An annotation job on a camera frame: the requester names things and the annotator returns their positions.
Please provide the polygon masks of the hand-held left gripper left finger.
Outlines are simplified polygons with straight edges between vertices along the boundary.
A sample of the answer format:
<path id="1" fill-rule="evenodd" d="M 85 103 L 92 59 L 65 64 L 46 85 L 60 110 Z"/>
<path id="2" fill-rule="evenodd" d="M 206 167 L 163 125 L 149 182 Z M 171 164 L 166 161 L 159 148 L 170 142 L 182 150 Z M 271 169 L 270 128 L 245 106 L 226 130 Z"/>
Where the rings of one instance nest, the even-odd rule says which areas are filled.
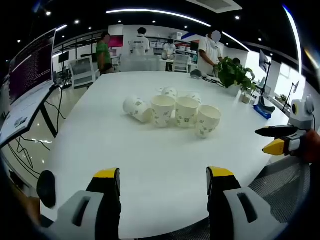
<path id="1" fill-rule="evenodd" d="M 51 240 L 118 240 L 122 206 L 120 169 L 97 172 L 86 190 L 76 192 L 41 231 Z"/>

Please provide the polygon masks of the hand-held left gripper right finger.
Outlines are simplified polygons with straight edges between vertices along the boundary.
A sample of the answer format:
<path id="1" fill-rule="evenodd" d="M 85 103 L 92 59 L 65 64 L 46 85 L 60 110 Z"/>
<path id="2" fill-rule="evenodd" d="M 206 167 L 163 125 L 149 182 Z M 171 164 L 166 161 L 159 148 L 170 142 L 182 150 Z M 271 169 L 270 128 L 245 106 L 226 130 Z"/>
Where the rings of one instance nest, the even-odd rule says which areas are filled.
<path id="1" fill-rule="evenodd" d="M 241 187 L 226 168 L 208 166 L 207 211 L 212 240 L 274 240 L 287 227 L 271 206 L 249 187 Z"/>

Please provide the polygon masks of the person's right hand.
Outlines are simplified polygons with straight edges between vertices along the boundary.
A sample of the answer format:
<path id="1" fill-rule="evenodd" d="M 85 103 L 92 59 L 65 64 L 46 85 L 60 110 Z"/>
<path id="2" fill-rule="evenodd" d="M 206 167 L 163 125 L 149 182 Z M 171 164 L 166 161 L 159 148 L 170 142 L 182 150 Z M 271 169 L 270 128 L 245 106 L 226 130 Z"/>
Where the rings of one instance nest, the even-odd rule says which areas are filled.
<path id="1" fill-rule="evenodd" d="M 320 160 L 320 136 L 315 130 L 309 130 L 302 137 L 300 147 L 295 154 L 309 164 Z"/>

